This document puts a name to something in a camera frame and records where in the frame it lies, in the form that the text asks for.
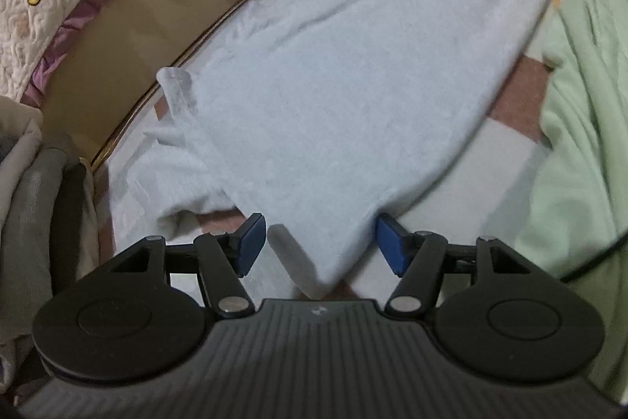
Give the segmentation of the light grey cat-face t-shirt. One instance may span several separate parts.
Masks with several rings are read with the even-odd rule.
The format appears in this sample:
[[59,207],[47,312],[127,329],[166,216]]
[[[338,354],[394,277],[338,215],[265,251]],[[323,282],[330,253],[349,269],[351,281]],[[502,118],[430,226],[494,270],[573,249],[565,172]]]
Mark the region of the light grey cat-face t-shirt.
[[167,115],[114,189],[117,250],[182,214],[261,213],[250,291],[321,298],[448,169],[548,0],[247,0],[195,63],[157,73]]

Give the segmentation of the checkered pastel floor rug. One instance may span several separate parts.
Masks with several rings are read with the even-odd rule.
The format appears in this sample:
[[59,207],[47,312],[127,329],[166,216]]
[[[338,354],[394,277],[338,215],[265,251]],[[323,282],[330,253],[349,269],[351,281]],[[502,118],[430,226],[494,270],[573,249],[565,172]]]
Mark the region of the checkered pastel floor rug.
[[[549,20],[563,1],[550,1],[486,119],[441,179],[401,216],[404,227],[434,231],[455,243],[472,243],[481,235],[514,242],[526,222],[535,176],[550,152],[539,125],[549,79],[542,47]],[[153,131],[171,123],[162,91],[150,93],[98,169],[95,204],[104,262],[157,231],[147,217],[145,200],[131,186],[142,163],[154,157]],[[334,287],[319,288],[287,231],[268,225],[267,240],[268,248],[245,279],[254,299],[303,293],[383,301],[398,282],[380,251],[369,247]]]

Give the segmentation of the off-white bottom folded garment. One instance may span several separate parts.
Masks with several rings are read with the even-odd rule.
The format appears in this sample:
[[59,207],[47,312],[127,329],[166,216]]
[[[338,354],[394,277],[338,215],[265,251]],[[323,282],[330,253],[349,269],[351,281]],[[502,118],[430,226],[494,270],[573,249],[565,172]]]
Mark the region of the off-white bottom folded garment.
[[84,278],[100,265],[99,231],[94,203],[95,186],[91,169],[81,159],[79,169],[84,172],[81,192],[81,220],[76,280]]

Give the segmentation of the light green garment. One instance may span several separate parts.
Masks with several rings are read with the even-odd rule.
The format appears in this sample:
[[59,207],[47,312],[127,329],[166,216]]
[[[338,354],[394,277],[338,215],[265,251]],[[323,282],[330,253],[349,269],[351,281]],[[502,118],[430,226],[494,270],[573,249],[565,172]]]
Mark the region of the light green garment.
[[551,151],[516,250],[556,278],[602,261],[571,288],[604,320],[591,381],[627,401],[627,0],[564,0],[549,22],[540,127]]

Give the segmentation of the black folded garment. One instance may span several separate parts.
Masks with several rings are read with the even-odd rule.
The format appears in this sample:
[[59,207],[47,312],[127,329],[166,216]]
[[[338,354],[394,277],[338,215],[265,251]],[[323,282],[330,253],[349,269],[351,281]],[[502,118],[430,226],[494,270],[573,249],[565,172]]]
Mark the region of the black folded garment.
[[52,294],[56,296],[77,279],[86,169],[76,164],[63,173],[52,213],[49,256]]

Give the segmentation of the grey fleece folded garment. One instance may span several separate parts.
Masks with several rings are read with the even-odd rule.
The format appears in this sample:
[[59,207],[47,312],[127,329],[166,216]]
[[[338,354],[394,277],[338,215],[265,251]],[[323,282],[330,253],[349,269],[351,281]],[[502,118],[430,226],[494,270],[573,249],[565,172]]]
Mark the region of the grey fleece folded garment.
[[52,297],[49,237],[66,169],[79,163],[67,134],[35,155],[13,193],[1,238],[1,344],[28,336],[39,308]]

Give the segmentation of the cream ribbed folded garment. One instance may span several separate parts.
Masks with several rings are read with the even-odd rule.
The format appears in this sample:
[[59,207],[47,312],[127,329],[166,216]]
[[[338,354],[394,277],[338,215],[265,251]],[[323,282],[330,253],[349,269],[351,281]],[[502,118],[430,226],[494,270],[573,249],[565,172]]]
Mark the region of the cream ribbed folded garment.
[[1,225],[5,224],[13,193],[42,143],[42,112],[1,98],[1,135],[14,140],[1,162]]

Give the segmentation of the beige bed base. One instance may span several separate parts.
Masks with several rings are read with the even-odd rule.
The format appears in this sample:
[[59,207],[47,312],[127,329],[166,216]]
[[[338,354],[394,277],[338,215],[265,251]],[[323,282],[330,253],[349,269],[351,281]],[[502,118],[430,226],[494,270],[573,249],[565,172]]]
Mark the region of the beige bed base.
[[109,0],[49,82],[44,132],[95,157],[155,82],[241,0]]

